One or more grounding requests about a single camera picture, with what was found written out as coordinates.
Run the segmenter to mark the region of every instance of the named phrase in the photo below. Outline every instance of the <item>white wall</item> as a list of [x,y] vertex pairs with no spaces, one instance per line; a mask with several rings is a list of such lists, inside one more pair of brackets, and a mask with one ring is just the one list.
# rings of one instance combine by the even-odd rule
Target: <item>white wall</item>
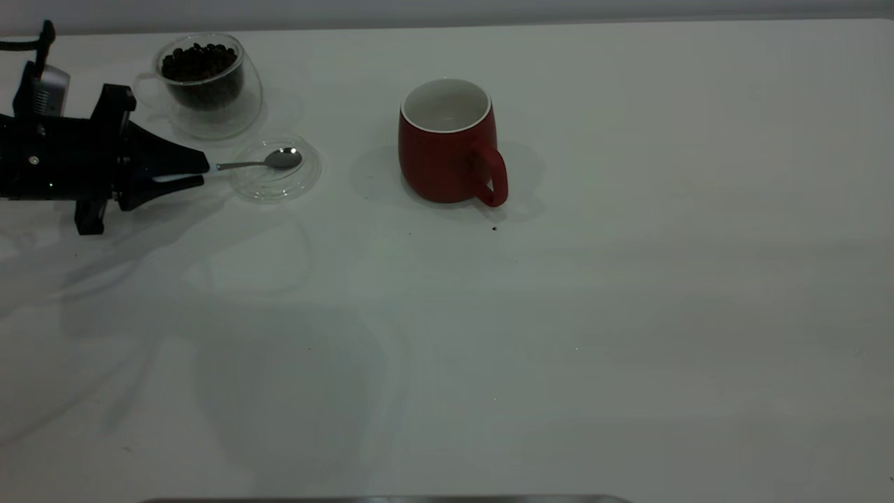
[[445,26],[654,17],[837,15],[894,0],[0,0],[0,34]]

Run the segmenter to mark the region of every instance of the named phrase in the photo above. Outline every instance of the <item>metal spoon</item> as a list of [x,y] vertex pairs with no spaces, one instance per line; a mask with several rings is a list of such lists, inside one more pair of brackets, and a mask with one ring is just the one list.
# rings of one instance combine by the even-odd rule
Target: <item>metal spoon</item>
[[245,166],[269,166],[273,169],[292,169],[301,164],[301,159],[301,152],[298,152],[298,149],[294,147],[283,147],[270,152],[263,161],[222,163],[217,165],[217,171]]
[[[273,152],[270,152],[263,161],[222,163],[218,164],[215,170],[209,171],[206,175],[211,175],[214,171],[224,171],[225,169],[245,166],[270,166],[276,171],[284,171],[301,164],[302,159],[303,157],[301,156],[301,152],[298,152],[298,149],[294,147],[283,147],[282,149],[276,149]],[[182,178],[189,178],[190,176],[195,175],[160,175],[154,176],[152,179],[159,183],[166,183],[180,180]]]

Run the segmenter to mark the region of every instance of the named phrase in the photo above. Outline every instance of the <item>robotic arm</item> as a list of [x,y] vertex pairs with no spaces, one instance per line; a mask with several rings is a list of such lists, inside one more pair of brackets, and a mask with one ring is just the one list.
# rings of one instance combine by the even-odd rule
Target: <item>robotic arm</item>
[[[13,100],[14,116],[0,115],[0,197],[73,200],[79,234],[102,234],[110,199],[122,211],[171,192],[198,187],[205,155],[171,143],[130,121],[131,88],[105,84],[89,119],[61,117],[67,75],[46,65],[55,40],[50,21],[34,42],[0,42],[0,50],[37,50]],[[192,174],[159,183],[160,175]]]

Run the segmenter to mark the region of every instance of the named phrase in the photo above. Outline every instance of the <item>spoon handle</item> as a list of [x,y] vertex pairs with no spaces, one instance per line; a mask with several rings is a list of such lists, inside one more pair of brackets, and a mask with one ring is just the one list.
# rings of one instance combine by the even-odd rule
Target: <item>spoon handle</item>
[[217,171],[224,171],[224,169],[233,169],[235,167],[245,166],[266,166],[266,163],[264,161],[225,162],[217,165]]

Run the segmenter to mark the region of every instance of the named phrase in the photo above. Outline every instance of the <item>glass saucer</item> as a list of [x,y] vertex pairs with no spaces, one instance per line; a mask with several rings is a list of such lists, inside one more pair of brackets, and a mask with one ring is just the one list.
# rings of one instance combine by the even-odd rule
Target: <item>glass saucer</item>
[[262,161],[268,154],[281,148],[298,149],[301,162],[286,170],[268,166],[233,169],[230,183],[236,193],[254,202],[277,202],[300,196],[310,190],[320,177],[323,161],[316,149],[300,136],[254,140],[237,154],[233,162]]

